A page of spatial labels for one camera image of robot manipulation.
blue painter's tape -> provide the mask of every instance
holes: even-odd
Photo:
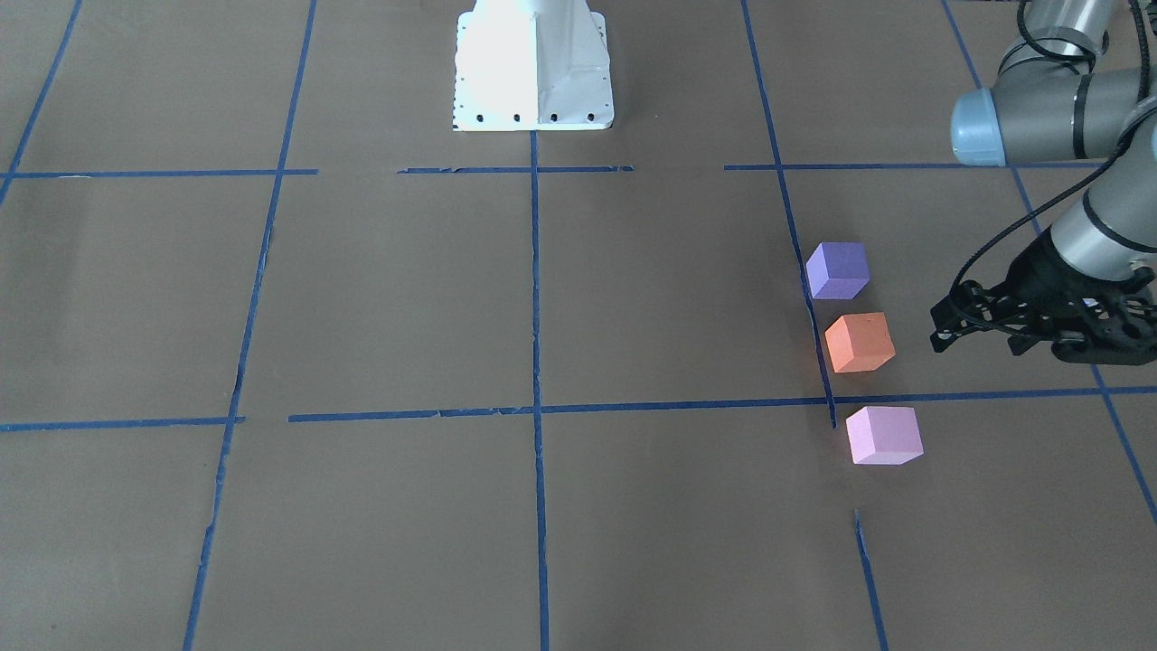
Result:
[[[275,169],[159,169],[91,171],[17,171],[15,178],[182,178],[200,176],[277,176]],[[316,168],[287,169],[286,176],[316,176]]]
[[[1121,419],[1117,414],[1117,406],[1113,405],[1113,399],[1111,398],[1108,387],[1105,386],[1105,379],[1100,376],[1100,370],[1096,365],[1091,367],[1091,369],[1092,376],[1097,380],[1097,386],[1100,389],[1101,400],[1105,402],[1105,408],[1108,409],[1108,417],[1113,422],[1113,429],[1117,430],[1117,438],[1121,443],[1121,450],[1125,451],[1125,458],[1129,461],[1133,479],[1137,482],[1137,488],[1141,490],[1141,497],[1145,501],[1145,506],[1149,508],[1149,517],[1152,519],[1154,525],[1157,525],[1157,503],[1154,502],[1154,494],[1149,489],[1149,482],[1145,481],[1145,474],[1141,471],[1137,456],[1133,452],[1133,444],[1129,442],[1129,436],[1125,432],[1125,426],[1121,424]]]
[[[1096,169],[1099,163],[1095,162],[1036,162],[1005,165],[1010,169]],[[856,170],[856,169],[990,169],[977,168],[964,163],[934,163],[934,162],[896,162],[896,163],[758,163],[758,164],[724,164],[724,171],[775,171],[783,169],[788,171],[817,171],[817,170]]]
[[[140,419],[132,421],[74,421],[59,423],[0,424],[0,432],[53,432],[81,430],[134,430],[142,428],[204,428],[224,426],[228,419]]]
[[[887,651],[887,634],[884,631],[884,615],[879,608],[879,595],[876,593],[876,577],[871,571],[871,557],[868,555],[868,543],[864,541],[863,524],[860,521],[860,510],[856,510],[856,546],[860,548],[860,564],[864,570],[864,583],[868,585],[868,600],[871,602],[871,616],[876,622],[876,638],[879,651]]]
[[[956,35],[956,44],[960,46],[960,53],[964,54],[964,62],[968,66],[968,74],[972,75],[972,83],[979,89],[983,88],[980,83],[980,75],[977,74],[977,66],[972,62],[972,56],[968,54],[968,46],[964,43],[964,36],[960,34],[960,27],[956,24],[956,16],[952,15],[952,7],[949,6],[948,0],[941,0],[941,6],[944,7],[944,16],[948,17],[948,24],[952,28],[952,34]]]
[[[257,258],[257,272],[253,275],[253,289],[249,298],[249,312],[245,317],[245,332],[241,340],[241,354],[237,358],[237,380],[234,385],[233,398],[229,402],[229,420],[224,426],[224,435],[221,439],[221,454],[218,458],[218,472],[215,490],[213,491],[213,511],[209,525],[205,530],[205,539],[201,542],[201,556],[197,567],[197,579],[193,585],[193,597],[189,607],[189,621],[185,626],[185,638],[182,645],[184,651],[193,650],[193,639],[197,636],[197,622],[200,617],[201,599],[205,594],[205,578],[208,575],[209,560],[213,553],[213,540],[216,533],[218,517],[221,512],[222,491],[226,480],[226,460],[233,446],[233,436],[237,423],[237,412],[241,405],[241,392],[245,384],[245,368],[249,363],[249,350],[253,341],[253,324],[257,319],[257,305],[261,296],[261,284],[265,278],[265,265],[270,254],[270,242],[273,236],[273,222],[277,217],[278,201],[281,195],[282,179],[285,178],[286,161],[289,157],[289,143],[293,138],[293,125],[297,113],[297,101],[301,97],[301,84],[305,75],[305,61],[309,57],[309,44],[314,34],[314,20],[317,16],[317,0],[310,0],[309,17],[305,20],[305,35],[302,38],[301,54],[297,58],[297,75],[294,79],[293,94],[289,97],[289,111],[286,116],[285,133],[281,136],[281,154],[278,156],[278,172],[273,177],[273,192],[270,195],[270,209],[265,216],[265,230],[261,234],[261,247]]]
[[[1151,395],[1157,394],[1157,387],[1107,387],[1110,395]]]
[[[1020,172],[1015,169],[1011,171],[1012,171],[1012,180],[1016,183],[1017,192],[1020,193],[1020,202],[1024,204],[1024,208],[1026,212],[1032,212],[1032,200],[1029,199],[1029,190],[1026,190],[1024,186],[1024,180],[1020,178]],[[1037,221],[1037,217],[1032,219],[1032,229],[1037,232],[1037,235],[1040,235],[1041,232],[1040,222]]]
[[[543,463],[543,347],[541,347],[541,274],[539,253],[538,201],[538,132],[530,132],[530,231],[531,231],[531,341],[533,347],[533,419],[535,419],[535,503],[538,523],[538,636],[539,650],[551,649],[551,601],[546,567],[546,471]]]
[[[420,419],[469,419],[482,416],[522,416],[531,407],[488,407],[478,409],[414,409],[405,412],[353,412],[336,414],[294,414],[289,423],[336,423],[341,421],[411,421]]]
[[[20,136],[20,143],[16,145],[16,153],[8,165],[8,173],[5,176],[3,183],[0,184],[0,206],[3,205],[3,200],[8,197],[8,188],[12,187],[12,182],[20,169],[20,161],[24,157],[28,141],[32,138],[32,130],[36,128],[36,120],[40,117],[40,110],[44,109],[44,101],[49,96],[49,89],[52,88],[52,82],[57,79],[57,71],[60,69],[60,61],[65,58],[65,50],[68,49],[68,40],[72,39],[73,28],[76,27],[76,17],[80,16],[82,3],[83,0],[75,0],[73,3],[72,14],[68,16],[68,24],[65,27],[64,36],[60,38],[60,46],[57,47],[57,56],[52,58],[49,75],[44,79],[40,94],[36,97],[36,104],[32,105],[32,113],[28,116],[28,123],[24,124],[24,133]]]
[[[772,119],[772,105],[767,98],[767,84],[764,83],[764,71],[759,62],[759,49],[756,46],[756,34],[751,27],[751,10],[747,0],[740,0],[743,7],[743,21],[747,30],[747,45],[751,49],[751,62],[756,68],[756,82],[759,84],[759,98],[764,104],[764,119],[767,123],[767,138],[772,145],[772,157],[775,158],[776,176],[780,180],[780,195],[783,199],[783,212],[787,215],[788,232],[791,235],[791,247],[795,250],[796,264],[799,267],[799,287],[803,291],[804,304],[808,306],[808,318],[811,320],[811,333],[816,345],[816,362],[819,367],[819,377],[824,383],[824,395],[827,399],[827,412],[832,421],[832,429],[838,427],[835,416],[835,400],[832,394],[832,383],[827,377],[827,361],[824,357],[824,347],[819,338],[819,324],[816,321],[816,308],[811,302],[811,291],[808,289],[808,272],[804,266],[803,251],[799,247],[799,235],[796,231],[795,215],[791,212],[791,197],[788,193],[788,179],[783,173],[783,160],[780,157],[780,143],[775,135],[775,121]]]
[[[933,393],[933,394],[893,394],[893,395],[861,395],[861,397],[837,397],[839,405],[867,405],[889,402],[943,402],[957,400],[1016,400],[1016,399],[1042,399],[1042,398],[1074,398],[1099,395],[1100,391],[1095,389],[1076,390],[1024,390],[1009,392],[960,392],[960,393]]]
[[[398,173],[612,173],[617,171],[634,171],[633,165],[591,165],[591,167],[539,167],[537,171],[530,167],[407,167]]]
[[[804,407],[827,405],[823,398],[766,400],[702,400],[681,402],[618,402],[605,405],[552,405],[543,414],[597,414],[603,412],[679,412],[695,409],[752,409],[760,407]]]

blue joint cap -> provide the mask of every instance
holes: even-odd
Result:
[[[1004,141],[993,91],[965,93],[952,109],[952,153],[967,165],[1004,165]]]

orange cube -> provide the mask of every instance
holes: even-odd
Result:
[[[896,357],[883,311],[845,313],[824,336],[837,373],[875,371]]]

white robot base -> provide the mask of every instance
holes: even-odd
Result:
[[[458,19],[455,131],[594,131],[614,120],[606,20],[585,0],[478,0]]]

purple cube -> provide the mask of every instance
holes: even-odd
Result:
[[[871,278],[860,242],[824,242],[808,260],[813,298],[854,298]]]
[[[848,417],[852,461],[899,466],[924,453],[916,410],[911,407],[865,407]]]

